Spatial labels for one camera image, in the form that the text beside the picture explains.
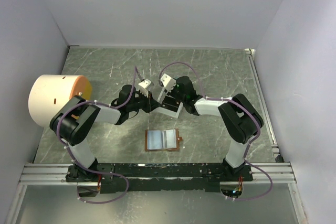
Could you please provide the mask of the black credit card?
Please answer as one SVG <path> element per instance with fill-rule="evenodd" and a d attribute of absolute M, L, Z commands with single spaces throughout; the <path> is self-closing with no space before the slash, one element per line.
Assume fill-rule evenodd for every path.
<path fill-rule="evenodd" d="M 178 113 L 181 103 L 175 98 L 166 96 L 162 102 L 162 107 L 174 113 Z"/>

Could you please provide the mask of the brown leather card holder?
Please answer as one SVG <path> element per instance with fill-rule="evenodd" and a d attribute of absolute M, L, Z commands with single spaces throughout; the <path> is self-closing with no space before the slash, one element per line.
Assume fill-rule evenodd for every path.
<path fill-rule="evenodd" d="M 146 130 L 144 149 L 146 152 L 178 151 L 182 141 L 178 129 Z"/>

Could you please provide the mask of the white credit card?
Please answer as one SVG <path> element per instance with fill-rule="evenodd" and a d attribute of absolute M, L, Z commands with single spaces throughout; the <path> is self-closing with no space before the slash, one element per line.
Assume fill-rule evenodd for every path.
<path fill-rule="evenodd" d="M 176 148 L 176 131 L 165 130 L 163 132 L 163 147 L 165 149 Z"/>

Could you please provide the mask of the white card tray box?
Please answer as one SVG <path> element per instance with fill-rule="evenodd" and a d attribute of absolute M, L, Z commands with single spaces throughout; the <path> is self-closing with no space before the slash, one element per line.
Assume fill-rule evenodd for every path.
<path fill-rule="evenodd" d="M 153 113 L 161 113 L 175 119 L 179 117 L 183 103 L 168 95 L 164 88 L 162 88 L 159 94 L 158 101 L 161 103 L 161 106 L 154 109 Z"/>

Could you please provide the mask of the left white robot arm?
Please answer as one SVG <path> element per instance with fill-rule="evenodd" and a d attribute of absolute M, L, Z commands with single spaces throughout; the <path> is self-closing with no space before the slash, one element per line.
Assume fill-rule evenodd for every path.
<path fill-rule="evenodd" d="M 72 154 L 74 168 L 81 178 L 90 182 L 97 178 L 98 161 L 86 139 L 95 122 L 121 125 L 131 112 L 150 113 L 160 104 L 152 93 L 142 94 L 130 84 L 124 85 L 111 104 L 91 102 L 76 95 L 50 120 L 49 128 Z"/>

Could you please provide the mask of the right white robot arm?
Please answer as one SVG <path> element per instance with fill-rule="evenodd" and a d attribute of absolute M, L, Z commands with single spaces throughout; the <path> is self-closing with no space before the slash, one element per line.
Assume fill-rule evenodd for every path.
<path fill-rule="evenodd" d="M 167 93 L 183 104 L 190 114 L 211 115 L 222 118 L 232 138 L 222 162 L 223 176 L 235 180 L 245 170 L 245 158 L 251 141 L 261 133 L 263 119 L 245 95 L 239 93 L 230 98 L 210 98 L 197 94 L 188 76 L 174 79 L 168 75 L 161 77 Z"/>

